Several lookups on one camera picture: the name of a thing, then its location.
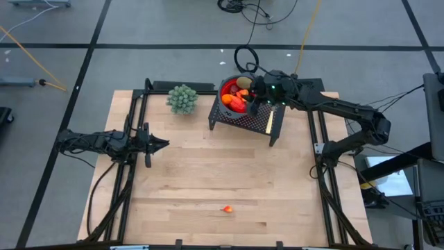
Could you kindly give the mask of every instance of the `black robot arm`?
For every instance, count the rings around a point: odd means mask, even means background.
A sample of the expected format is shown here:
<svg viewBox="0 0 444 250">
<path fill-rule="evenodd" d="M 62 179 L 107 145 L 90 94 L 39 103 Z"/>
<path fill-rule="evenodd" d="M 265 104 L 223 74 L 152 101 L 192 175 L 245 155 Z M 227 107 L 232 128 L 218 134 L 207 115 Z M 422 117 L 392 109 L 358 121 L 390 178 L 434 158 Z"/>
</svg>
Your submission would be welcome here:
<svg viewBox="0 0 444 250">
<path fill-rule="evenodd" d="M 58 151 L 81 153 L 91 151 L 107 154 L 112 161 L 122 163 L 131 153 L 145 153 L 145 165 L 151 167 L 150 154 L 169 145 L 169 141 L 162 140 L 149 134 L 148 123 L 136 130 L 136 135 L 130 137 L 122 131 L 105 131 L 92 134 L 75 133 L 69 129 L 60 132 L 57 136 Z"/>
<path fill-rule="evenodd" d="M 303 111 L 323 111 L 361 125 L 359 132 L 338 142 L 318 144 L 316 150 L 319 157 L 328 165 L 336 166 L 341 154 L 347 151 L 358 149 L 365 144 L 385 144 L 389 140 L 391 123 L 381 112 L 370 106 L 327 97 L 313 84 L 298 82 L 296 75 L 288 76 L 284 72 L 273 70 L 265 76 L 254 77 L 248 88 L 252 95 L 245 98 L 251 102 L 248 109 L 253 114 L 261 103 L 271 103 Z"/>
</svg>

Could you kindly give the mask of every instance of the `black metal frame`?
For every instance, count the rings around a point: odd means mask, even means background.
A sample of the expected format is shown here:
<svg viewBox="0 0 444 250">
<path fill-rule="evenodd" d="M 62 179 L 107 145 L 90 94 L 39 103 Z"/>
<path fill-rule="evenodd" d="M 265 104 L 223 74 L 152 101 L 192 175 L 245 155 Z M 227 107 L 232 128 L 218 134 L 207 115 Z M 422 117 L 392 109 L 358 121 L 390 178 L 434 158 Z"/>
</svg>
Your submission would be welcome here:
<svg viewBox="0 0 444 250">
<path fill-rule="evenodd" d="M 201 95 L 216 95 L 216 90 L 197 90 L 198 94 Z M 135 107 L 137 104 L 137 101 L 142 98 L 142 105 L 139 111 L 139 119 L 137 122 L 137 126 L 142 126 L 144 122 L 144 115 L 146 111 L 148 96 L 150 94 L 168 94 L 168 90 L 154 90 L 153 86 L 151 85 L 151 82 L 149 79 L 145 80 L 145 89 L 144 90 L 133 90 L 133 95 L 131 99 L 131 105 L 130 110 L 128 113 L 128 123 L 125 127 L 125 132 L 130 133 L 130 130 L 133 125 L 133 120 L 135 117 Z M 309 121 L 309 127 L 310 127 L 310 134 L 311 134 L 311 140 L 313 145 L 313 151 L 316 152 L 314 148 L 314 144 L 318 142 L 317 135 L 316 135 L 316 125 L 314 122 L 314 115 L 312 111 L 307 112 L 308 115 L 308 121 Z M 318 112 L 318 118 L 321 128 L 321 134 L 324 142 L 328 141 L 328 134 L 327 134 L 327 127 L 325 123 L 325 118 L 323 112 Z M 320 190 L 323 186 L 325 186 L 325 179 L 323 176 L 323 166 L 320 162 L 319 158 L 314 157 L 314 160 L 316 162 L 316 172 L 318 174 L 318 184 Z M 137 154 L 134 153 L 130 155 L 130 159 L 128 160 L 127 164 L 120 164 L 119 168 L 117 170 L 116 179 L 114 182 L 114 189 L 112 192 L 112 200 L 110 204 L 110 211 L 107 213 L 105 217 L 108 218 L 109 222 L 105 223 L 105 228 L 101 230 L 100 234 L 104 233 L 103 241 L 98 242 L 98 239 L 100 235 L 95 235 L 93 237 L 93 240 L 89 238 L 86 239 L 86 241 L 80 241 L 75 244 L 63 244 L 63 245 L 55 245 L 55 246 L 47 246 L 47 247 L 30 247 L 30 248 L 23 248 L 23 249 L 35 249 L 35 250 L 41 250 L 41 249 L 109 249 L 110 246 L 121 246 L 123 245 L 123 239 L 125 235 L 125 229 L 126 229 L 126 222 L 128 219 L 128 211 L 129 211 L 129 205 L 130 205 L 130 194 L 131 190 L 133 188 L 133 181 L 135 176 L 135 167 L 136 167 L 136 161 L 137 161 Z M 123 181 L 123 172 L 125 170 L 125 166 L 129 166 L 128 170 L 128 178 L 126 181 L 125 188 L 120 191 L 121 184 Z M 330 178 L 331 182 L 331 191 L 332 191 L 332 198 L 334 200 L 335 208 L 341 211 L 341 199 L 339 197 L 339 189 L 337 186 L 336 181 L 336 174 L 334 172 L 333 167 L 328 167 L 328 176 Z M 326 236 L 328 245 L 331 248 L 335 249 L 343 249 L 343 250 L 392 250 L 388 248 L 381 248 L 376 246 L 362 246 L 362 245 L 350 245 L 348 244 L 348 235 L 345 230 L 345 226 L 342 223 L 340 219 L 338 219 L 338 227 L 339 227 L 339 235 L 341 238 L 341 243 L 336 243 L 334 239 L 333 234 L 333 228 L 332 228 L 332 218 L 330 214 L 330 207 L 329 202 L 327 198 L 321 195 L 321 203 L 323 207 L 323 216 L 325 220 L 325 230 L 326 230 Z M 123 209 L 121 211 L 121 220 L 119 222 L 119 228 L 118 228 L 118 235 L 117 240 L 110 240 L 112 228 L 114 224 L 114 214 L 117 211 L 117 208 L 119 207 L 119 204 L 122 204 Z M 230 249 L 230 250 L 250 250 L 250 249 L 261 249 L 261 250 L 302 250 L 302 247 L 284 247 L 283 242 L 276 242 L 276 247 L 236 247 L 236 246 L 183 246 L 182 240 L 177 239 L 176 244 L 174 245 L 149 245 L 149 249 L 151 250 L 180 250 L 180 249 L 200 249 L 200 250 L 222 250 L 222 249 Z"/>
</svg>

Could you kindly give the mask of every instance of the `black cable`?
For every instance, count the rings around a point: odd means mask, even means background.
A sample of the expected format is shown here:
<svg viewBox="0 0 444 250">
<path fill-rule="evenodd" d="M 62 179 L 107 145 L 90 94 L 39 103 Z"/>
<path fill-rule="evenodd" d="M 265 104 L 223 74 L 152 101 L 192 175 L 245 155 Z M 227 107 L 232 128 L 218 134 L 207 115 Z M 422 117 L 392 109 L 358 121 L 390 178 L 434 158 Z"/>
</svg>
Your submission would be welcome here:
<svg viewBox="0 0 444 250">
<path fill-rule="evenodd" d="M 308 174 L 310 175 L 311 178 L 317 180 L 319 178 L 319 176 L 315 177 L 313 176 L 313 174 L 311 174 L 311 171 L 313 171 L 313 168 L 315 168 L 316 165 L 314 165 L 313 167 L 310 167 L 310 170 L 308 172 Z M 328 167 L 325 167 L 324 171 L 322 172 L 322 175 L 324 175 L 328 170 Z"/>
<path fill-rule="evenodd" d="M 83 161 L 84 163 L 88 164 L 90 167 L 92 167 L 92 168 L 96 168 L 96 167 L 93 166 L 91 163 L 87 162 L 86 160 L 83 160 L 82 158 L 75 157 L 75 156 L 70 156 L 70 155 L 65 154 L 65 153 L 63 153 L 63 152 L 60 152 L 60 153 L 61 153 L 62 155 L 64 155 L 64 156 L 68 156 L 68 157 L 74 158 L 74 159 L 76 159 L 76 160 L 81 160 L 81 161 Z"/>
<path fill-rule="evenodd" d="M 255 26 L 256 26 L 256 19 L 257 19 L 257 14 L 259 13 L 259 8 L 261 5 L 261 0 L 258 0 L 257 2 L 257 10 L 256 10 L 256 15 L 255 15 L 255 23 L 253 24 L 253 27 L 251 28 L 251 34 L 250 34 L 250 39 L 248 39 L 248 42 L 246 45 L 249 45 L 251 42 L 251 37 L 253 36 L 253 33 L 255 32 Z"/>
<path fill-rule="evenodd" d="M 427 222 L 427 223 L 429 223 L 429 224 L 432 224 L 432 225 L 437 226 L 437 227 L 439 227 L 439 228 L 441 228 L 441 229 L 444 230 L 444 226 L 441 226 L 441 225 L 439 225 L 439 224 L 435 224 L 435 223 L 429 221 L 427 218 L 424 218 L 424 217 L 421 217 L 421 216 L 419 216 L 419 215 L 417 215 L 417 214 L 414 214 L 414 213 L 412 213 L 411 211 L 409 211 L 408 209 L 406 209 L 405 207 L 403 207 L 403 206 L 401 206 L 400 204 L 394 202 L 394 200 L 388 198 L 383 192 L 379 191 L 379 190 L 378 190 L 378 189 L 377 189 L 372 183 L 370 183 L 369 181 L 367 181 L 367 179 L 361 174 L 361 172 L 360 172 L 358 169 L 356 169 L 356 167 L 353 167 L 352 165 L 350 165 L 350 164 L 348 164 L 348 163 L 346 163 L 346 162 L 340 161 L 340 160 L 338 161 L 338 163 L 342 163 L 342 164 L 344 164 L 345 166 L 350 167 L 351 169 L 353 169 L 353 170 L 359 175 L 359 177 L 360 177 L 365 183 L 369 184 L 369 186 L 371 186 L 372 189 L 374 189 L 374 191 L 376 191 L 379 195 L 381 195 L 381 196 L 382 196 L 384 199 L 386 199 L 387 201 L 390 201 L 393 205 L 397 206 L 398 208 L 403 209 L 405 212 L 407 212 L 407 213 L 409 213 L 410 215 L 414 216 L 416 219 L 421 219 L 421 220 L 423 220 L 423 221 L 425 221 L 425 222 Z"/>
<path fill-rule="evenodd" d="M 102 178 L 112 169 L 112 167 L 114 167 L 114 165 L 116 165 L 116 162 L 113 162 L 110 167 L 105 170 L 105 172 L 99 177 L 99 179 L 97 179 L 96 183 L 94 184 L 94 187 L 91 190 L 91 194 L 89 195 L 89 203 L 88 203 L 88 211 L 86 214 L 86 231 L 88 233 L 88 236 L 91 235 L 91 221 L 90 221 L 90 217 L 91 217 L 91 209 L 92 209 L 92 198 L 94 196 L 94 192 L 96 191 L 97 185 L 99 185 L 100 181 L 102 180 Z"/>
<path fill-rule="evenodd" d="M 365 149 L 370 149 L 370 150 L 373 150 L 373 151 L 376 151 L 376 152 L 380 152 L 380 153 L 385 153 L 385 154 L 392 154 L 392 155 L 399 155 L 400 153 L 393 153 L 393 152 L 386 152 L 386 151 L 382 151 L 382 150 L 379 150 L 379 149 L 374 149 L 374 148 L 372 148 L 372 147 L 364 147 Z"/>
<path fill-rule="evenodd" d="M 259 1 L 257 2 L 257 10 L 256 10 L 255 20 L 257 19 L 257 15 L 258 15 L 258 13 L 259 13 L 259 9 L 261 8 L 261 7 L 260 7 L 260 4 L 261 4 L 261 0 L 259 0 Z M 250 38 L 248 38 L 248 42 L 247 42 L 245 45 L 238 46 L 238 47 L 236 48 L 236 50 L 234 50 L 234 63 L 236 64 L 237 69 L 238 69 L 239 72 L 241 72 L 241 73 L 244 73 L 244 72 L 255 73 L 255 72 L 257 71 L 257 67 L 255 67 L 255 68 L 252 69 L 252 70 L 249 70 L 248 68 L 247 68 L 247 69 L 244 69 L 244 68 L 239 64 L 239 61 L 237 60 L 237 54 L 239 53 L 239 51 L 240 51 L 241 49 L 246 49 L 246 50 L 248 50 L 248 51 L 253 55 L 253 57 L 255 58 L 256 65 L 259 64 L 259 56 L 257 55 L 256 51 L 255 51 L 253 48 L 251 48 L 250 46 L 248 46 L 248 45 L 250 44 L 250 42 L 251 42 L 251 38 L 253 37 L 253 33 L 255 32 L 255 26 L 256 26 L 256 25 L 253 24 L 253 27 L 251 28 Z"/>
<path fill-rule="evenodd" d="M 245 16 L 245 14 L 244 14 L 244 9 L 242 9 L 241 13 L 242 13 L 242 15 L 245 17 L 245 19 L 247 19 L 247 21 L 249 21 L 251 24 L 256 24 L 256 25 L 273 25 L 273 24 L 277 24 L 277 23 L 279 23 L 279 22 L 282 22 L 282 21 L 284 21 L 287 17 L 289 17 L 289 16 L 291 15 L 291 13 L 294 11 L 294 8 L 296 7 L 296 4 L 298 4 L 298 0 L 295 0 L 293 7 L 291 8 L 290 12 L 289 12 L 285 17 L 283 17 L 283 18 L 280 19 L 280 20 L 274 21 L 274 22 L 257 23 L 257 22 L 256 22 L 256 19 L 255 19 L 255 21 L 253 22 L 253 21 L 249 20 L 249 18 L 247 18 L 247 16 Z"/>
<path fill-rule="evenodd" d="M 384 112 L 385 112 L 386 110 L 388 110 L 393 104 L 395 104 L 396 102 L 398 102 L 399 100 L 401 100 L 403 97 L 407 96 L 408 94 L 412 93 L 412 92 L 415 91 L 415 90 L 419 90 L 419 89 L 422 88 L 422 87 L 424 87 L 424 85 L 421 85 L 421 86 L 415 87 L 414 89 L 412 89 L 412 90 L 406 92 L 406 93 L 403 94 L 402 96 L 395 98 L 394 100 L 392 100 L 392 101 L 390 101 L 390 102 L 388 102 L 388 103 L 386 103 L 386 104 L 380 106 L 380 107 L 377 108 L 377 109 L 380 109 L 381 107 L 383 107 L 383 106 L 389 104 L 389 105 L 388 105 L 383 111 L 381 111 L 381 113 L 384 113 Z"/>
</svg>

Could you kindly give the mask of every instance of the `cable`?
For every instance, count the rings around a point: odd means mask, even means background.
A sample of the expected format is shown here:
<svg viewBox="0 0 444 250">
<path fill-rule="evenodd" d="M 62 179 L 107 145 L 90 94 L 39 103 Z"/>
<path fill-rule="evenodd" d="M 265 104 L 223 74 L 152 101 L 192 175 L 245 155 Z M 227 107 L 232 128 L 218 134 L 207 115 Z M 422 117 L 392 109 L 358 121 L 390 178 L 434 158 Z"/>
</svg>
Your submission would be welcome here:
<svg viewBox="0 0 444 250">
<path fill-rule="evenodd" d="M 311 178 L 317 180 L 319 178 L 319 176 L 315 177 L 315 176 L 313 176 L 313 174 L 311 174 L 311 171 L 313 171 L 313 168 L 315 168 L 315 166 L 316 165 L 314 165 L 313 167 L 310 167 L 310 170 L 309 170 L 308 174 L 310 175 Z M 324 171 L 322 172 L 322 175 L 324 175 L 327 170 L 328 170 L 328 167 L 325 167 Z"/>
<path fill-rule="evenodd" d="M 379 191 L 379 190 L 378 190 L 378 189 L 377 189 L 372 183 L 370 183 L 369 181 L 367 181 L 367 179 L 362 175 L 362 173 L 361 173 L 358 169 L 356 169 L 356 167 L 353 167 L 352 165 L 350 165 L 350 164 L 348 164 L 348 163 L 346 163 L 346 162 L 340 161 L 340 160 L 338 161 L 338 163 L 342 163 L 342 164 L 344 164 L 345 166 L 347 166 L 347 167 L 353 169 L 353 170 L 359 175 L 359 177 L 360 177 L 365 183 L 369 184 L 369 186 L 371 186 L 372 189 L 374 189 L 374 191 L 376 191 L 379 195 L 381 195 L 381 196 L 382 196 L 384 199 L 386 199 L 387 201 L 390 201 L 393 205 L 397 206 L 398 208 L 403 209 L 405 212 L 407 212 L 407 213 L 409 213 L 410 215 L 414 216 L 416 219 L 421 219 L 421 220 L 423 220 L 423 221 L 425 221 L 425 222 L 427 222 L 427 223 L 429 223 L 429 224 L 432 224 L 432 225 L 437 226 L 437 227 L 439 227 L 439 228 L 441 228 L 441 229 L 444 230 L 444 226 L 441 226 L 441 225 L 439 225 L 439 224 L 435 224 L 435 223 L 429 221 L 427 218 L 421 217 L 421 216 L 419 216 L 418 214 L 414 214 L 414 213 L 412 213 L 411 211 L 409 211 L 408 209 L 406 209 L 405 207 L 403 207 L 403 206 L 401 206 L 400 204 L 394 202 L 394 200 L 388 198 L 383 192 Z"/>
<path fill-rule="evenodd" d="M 383 107 L 383 106 L 385 106 L 385 105 L 387 105 L 387 104 L 390 104 L 390 105 L 388 105 L 383 111 L 381 111 L 381 113 L 384 113 L 386 110 L 388 110 L 391 106 L 393 106 L 396 102 L 398 102 L 399 100 L 401 100 L 403 97 L 405 97 L 405 96 L 407 96 L 408 94 L 414 92 L 415 90 L 419 90 L 420 88 L 423 88 L 423 87 L 424 87 L 424 85 L 421 85 L 421 86 L 415 87 L 414 89 L 412 89 L 412 90 L 406 92 L 406 93 L 403 94 L 402 96 L 395 98 L 394 100 L 392 100 L 392 101 L 390 101 L 390 102 L 388 102 L 388 103 L 386 103 L 386 104 L 380 106 L 380 107 L 377 108 L 377 109 L 380 109 L 381 107 Z"/>
<path fill-rule="evenodd" d="M 364 148 L 365 149 L 370 149 L 370 150 L 373 150 L 373 151 L 376 151 L 376 152 L 380 152 L 380 153 L 385 153 L 385 154 L 393 154 L 393 155 L 399 155 L 400 154 L 400 153 L 385 152 L 385 151 L 382 151 L 382 150 L 379 150 L 379 149 L 374 149 L 372 147 L 364 147 Z"/>
<path fill-rule="evenodd" d="M 242 9 L 241 13 L 245 17 L 245 19 L 247 19 L 247 21 L 249 21 L 251 24 L 265 25 L 267 27 L 268 27 L 268 25 L 271 25 L 272 26 L 271 28 L 267 28 L 268 30 L 271 30 L 273 28 L 274 24 L 280 23 L 280 22 L 284 21 L 287 17 L 289 17 L 291 15 L 291 13 L 294 11 L 294 8 L 296 7 L 297 4 L 298 4 L 298 0 L 295 0 L 294 5 L 291 8 L 290 12 L 285 17 L 283 17 L 282 19 L 279 19 L 279 20 L 274 21 L 274 22 L 271 22 L 270 15 L 267 12 L 265 12 L 264 10 L 262 10 L 264 12 L 264 15 L 261 15 L 261 16 L 264 17 L 264 18 L 267 18 L 268 22 L 266 22 L 266 23 L 257 23 L 256 20 L 254 22 L 252 22 L 251 20 L 249 20 L 249 18 L 247 18 L 247 16 L 245 16 L 244 9 Z M 246 8 L 246 6 L 254 6 L 254 5 L 255 4 L 248 3 L 248 4 L 244 5 L 244 8 Z"/>
<path fill-rule="evenodd" d="M 45 71 L 53 80 L 55 80 L 59 85 L 62 86 L 64 91 L 67 91 L 67 87 L 65 85 L 63 85 L 53 74 L 51 74 L 51 72 L 49 72 L 47 69 L 45 69 L 45 67 L 43 67 L 42 64 L 40 64 L 39 61 L 37 61 L 37 59 L 35 59 L 33 57 L 33 55 L 31 55 L 31 53 L 29 53 L 11 34 L 9 34 L 4 27 L 0 26 L 0 30 L 2 30 L 12 41 L 14 41 L 18 47 L 20 47 L 20 49 L 22 49 L 22 51 L 41 69 L 43 69 L 43 71 Z"/>
<path fill-rule="evenodd" d="M 253 27 L 251 28 L 251 34 L 250 34 L 250 39 L 248 39 L 248 42 L 246 45 L 249 45 L 251 42 L 251 37 L 253 36 L 253 33 L 255 32 L 255 26 L 256 26 L 256 19 L 257 19 L 257 14 L 259 13 L 259 8 L 261 5 L 261 0 L 259 0 L 257 2 L 257 10 L 256 10 L 256 15 L 255 15 L 255 23 L 253 24 Z"/>
<path fill-rule="evenodd" d="M 77 159 L 77 160 L 81 160 L 81 161 L 83 161 L 84 163 L 88 164 L 90 167 L 92 167 L 92 168 L 96 168 L 96 167 L 93 166 L 91 163 L 87 162 L 86 160 L 83 160 L 82 158 L 75 157 L 75 156 L 70 156 L 70 155 L 65 154 L 65 153 L 62 153 L 62 152 L 60 152 L 60 153 L 61 153 L 62 155 L 64 155 L 64 156 L 68 156 L 68 157 L 71 157 L 71 158 L 74 158 L 74 159 Z"/>
<path fill-rule="evenodd" d="M 94 196 L 94 192 L 96 191 L 97 186 L 99 185 L 102 178 L 116 165 L 116 162 L 113 162 L 110 167 L 104 171 L 104 173 L 97 179 L 96 183 L 94 184 L 94 187 L 91 190 L 91 194 L 89 195 L 89 203 L 88 203 L 88 211 L 86 214 L 86 231 L 88 233 L 88 236 L 91 235 L 91 209 L 92 209 L 92 198 Z"/>
<path fill-rule="evenodd" d="M 372 102 L 367 103 L 367 104 L 364 104 L 364 105 L 370 105 L 370 104 L 378 103 L 378 102 L 381 102 L 381 101 L 385 101 L 385 100 L 387 100 L 387 99 L 389 99 L 389 98 L 395 97 L 395 98 L 391 99 L 390 101 L 388 101 L 387 103 L 382 104 L 381 106 L 379 106 L 379 107 L 376 108 L 376 109 L 380 109 L 381 107 L 384 107 L 384 106 L 387 106 L 387 105 L 392 106 L 392 105 L 395 104 L 397 101 L 399 101 L 402 97 L 405 97 L 406 95 L 411 94 L 411 93 L 414 92 L 415 90 L 418 90 L 418 89 L 420 89 L 420 88 L 422 88 L 422 87 L 424 87 L 424 85 L 420 85 L 420 86 L 415 87 L 415 88 L 413 88 L 413 89 L 411 89 L 411 90 L 409 90 L 409 91 L 405 91 L 405 92 L 401 92 L 401 93 L 398 93 L 398 94 L 394 94 L 394 95 L 391 95 L 391 96 L 389 96 L 389 97 L 385 97 L 385 98 L 380 99 L 380 100 L 377 100 L 377 101 L 372 101 Z M 353 128 L 351 127 L 351 124 L 353 124 L 353 123 L 355 123 L 355 122 L 356 122 L 356 121 L 353 121 L 353 122 L 350 122 L 350 123 L 348 124 L 348 126 L 352 129 L 352 131 L 353 131 Z"/>
<path fill-rule="evenodd" d="M 318 14 L 319 6 L 321 5 L 321 2 L 322 2 L 322 0 L 318 0 L 318 3 L 316 4 L 316 8 L 314 9 L 313 15 L 311 16 L 310 24 L 308 25 L 307 30 L 305 31 L 305 34 L 304 34 L 304 38 L 302 39 L 302 45 L 300 46 L 300 51 L 299 51 L 298 64 L 296 65 L 296 69 L 294 70 L 294 74 L 298 73 L 300 62 L 302 61 L 302 55 L 304 53 L 305 41 L 308 38 L 308 34 L 309 34 L 311 27 L 313 26 L 314 20 Z"/>
<path fill-rule="evenodd" d="M 19 26 L 21 26 L 21 25 L 23 25 L 23 24 L 26 24 L 26 23 L 29 23 L 29 22 L 33 21 L 34 19 L 36 19 L 37 17 L 39 17 L 41 14 L 43 14 L 43 13 L 45 13 L 45 12 L 48 12 L 48 11 L 50 11 L 50 10 L 53 10 L 53 9 L 55 9 L 55 8 L 58 8 L 58 6 L 54 6 L 54 5 L 50 4 L 47 0 L 44 0 L 44 1 L 50 6 L 50 8 L 47 8 L 46 10 L 43 10 L 42 12 L 36 14 L 36 16 L 34 16 L 33 18 L 26 20 L 25 22 L 21 22 L 21 23 L 15 25 L 15 26 L 13 26 L 12 28 L 10 28 L 10 29 L 8 30 L 8 33 L 10 33 L 11 31 L 13 31 L 14 29 L 18 28 Z M 0 42 L 3 41 L 3 39 L 5 39 L 6 36 L 7 36 L 7 35 L 5 34 L 3 37 L 1 37 L 1 38 L 0 38 Z"/>
</svg>

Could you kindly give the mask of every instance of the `wooden tabletop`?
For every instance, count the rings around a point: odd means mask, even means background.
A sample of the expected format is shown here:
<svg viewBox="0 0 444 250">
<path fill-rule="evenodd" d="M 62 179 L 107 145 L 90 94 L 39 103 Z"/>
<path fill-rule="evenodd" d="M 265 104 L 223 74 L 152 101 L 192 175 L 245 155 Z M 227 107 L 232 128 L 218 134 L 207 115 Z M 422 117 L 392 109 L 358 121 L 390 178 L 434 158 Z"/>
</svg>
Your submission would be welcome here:
<svg viewBox="0 0 444 250">
<path fill-rule="evenodd" d="M 131 95 L 114 92 L 106 131 L 123 129 Z M 174 244 L 182 239 L 186 245 L 275 246 L 283 241 L 286 247 L 328 246 L 318 183 L 309 177 L 314 153 L 306 112 L 288 109 L 280 138 L 269 147 L 269 136 L 241 128 L 216 123 L 210 131 L 208 115 L 215 96 L 200 96 L 193 115 L 173 115 L 166 97 L 148 97 L 145 120 L 150 132 L 170 145 L 151 157 L 150 169 L 143 154 L 138 157 L 125 244 Z M 347 136 L 343 118 L 326 114 L 325 120 L 331 140 Z M 353 164 L 350 156 L 341 161 Z M 92 185 L 110 164 L 108 156 L 99 156 Z M 94 194 L 92 228 L 108 211 L 116 172 L 114 167 Z M 371 242 L 355 171 L 338 165 L 336 177 L 344 213 Z M 233 213 L 221 211 L 228 205 Z M 85 220 L 86 209 L 79 239 L 87 236 Z M 339 242 L 335 216 L 332 221 Z M 118 223 L 114 225 L 115 238 Z"/>
</svg>

